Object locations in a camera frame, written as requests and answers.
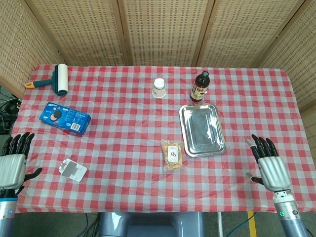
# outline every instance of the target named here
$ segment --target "white label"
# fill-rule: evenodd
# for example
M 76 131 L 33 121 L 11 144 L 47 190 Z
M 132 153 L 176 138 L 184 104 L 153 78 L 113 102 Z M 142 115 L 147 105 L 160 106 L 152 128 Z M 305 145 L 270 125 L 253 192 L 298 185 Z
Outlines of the white label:
M 202 99 L 203 95 L 207 91 L 207 88 L 200 88 L 195 83 L 191 90 L 191 97 L 196 100 Z
M 79 128 L 80 128 L 80 124 L 77 124 L 77 123 L 74 123 L 71 124 L 71 127 L 70 129 L 74 130 L 74 131 L 79 131 Z
M 169 162 L 178 162 L 178 153 L 179 148 L 176 146 L 168 147 L 168 161 Z

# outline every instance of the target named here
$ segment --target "paper cup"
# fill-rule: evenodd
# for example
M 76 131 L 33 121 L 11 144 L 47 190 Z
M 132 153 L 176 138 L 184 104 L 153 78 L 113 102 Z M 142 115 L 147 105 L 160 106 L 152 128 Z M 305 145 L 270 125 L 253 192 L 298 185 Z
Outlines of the paper cup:
M 152 94 L 156 98 L 162 98 L 167 94 L 166 86 L 164 84 L 164 79 L 157 78 L 154 81 L 154 86 L 152 88 Z

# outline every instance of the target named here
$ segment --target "table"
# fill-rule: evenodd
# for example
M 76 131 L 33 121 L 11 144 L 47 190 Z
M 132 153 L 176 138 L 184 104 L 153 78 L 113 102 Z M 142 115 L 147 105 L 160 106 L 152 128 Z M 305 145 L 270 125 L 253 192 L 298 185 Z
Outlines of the table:
M 54 65 L 40 65 L 30 80 L 49 79 Z M 227 151 L 206 158 L 184 157 L 185 168 L 164 173 L 160 141 L 182 141 L 179 109 L 191 104 L 195 77 L 210 73 L 202 103 L 219 111 Z M 69 93 L 51 86 L 27 90 L 13 134 L 36 134 L 27 172 L 43 167 L 25 183 L 18 211 L 274 211 L 273 194 L 250 182 L 260 175 L 245 139 L 271 138 L 284 158 L 301 211 L 315 211 L 316 171 L 296 99 L 279 69 L 191 67 L 68 67 Z M 167 95 L 151 95 L 164 78 Z M 91 115 L 83 136 L 40 122 L 47 102 Z M 87 167 L 81 182 L 62 177 L 66 158 Z

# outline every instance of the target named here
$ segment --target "floor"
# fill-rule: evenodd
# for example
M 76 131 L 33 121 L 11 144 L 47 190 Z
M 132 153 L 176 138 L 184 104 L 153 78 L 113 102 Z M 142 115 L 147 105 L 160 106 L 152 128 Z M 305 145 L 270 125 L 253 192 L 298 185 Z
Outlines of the floor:
M 4 88 L 1 92 L 10 96 Z M 0 135 L 0 152 L 3 142 L 9 135 Z M 302 213 L 305 225 L 313 234 L 316 234 L 316 213 Z M 96 218 L 95 213 L 88 214 L 88 222 L 92 223 Z M 247 212 L 225 212 L 223 217 L 224 236 L 244 220 L 248 219 Z M 283 237 L 285 236 L 278 220 L 277 214 L 260 212 L 254 217 L 256 233 L 258 237 Z M 218 236 L 217 213 L 204 213 L 206 237 Z M 74 213 L 22 213 L 16 214 L 13 237 L 76 237 L 86 225 L 84 214 Z M 250 237 L 249 225 L 246 223 L 236 230 L 232 236 Z

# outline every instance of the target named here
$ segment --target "woven wall panel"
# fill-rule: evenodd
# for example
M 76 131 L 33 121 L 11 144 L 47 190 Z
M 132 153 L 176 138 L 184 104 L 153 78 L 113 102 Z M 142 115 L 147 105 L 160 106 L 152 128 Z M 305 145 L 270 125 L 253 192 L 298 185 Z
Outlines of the woven wall panel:
M 111 0 L 27 2 L 58 44 L 68 65 L 124 64 Z
M 217 0 L 197 66 L 250 67 L 298 0 Z
M 16 96 L 37 65 L 64 61 L 20 1 L 1 1 L 0 32 L 0 81 Z
M 207 2 L 125 0 L 133 64 L 192 66 Z
M 282 68 L 291 78 L 299 108 L 316 100 L 316 1 L 291 23 L 262 63 Z
M 302 118 L 308 143 L 316 164 L 316 111 Z

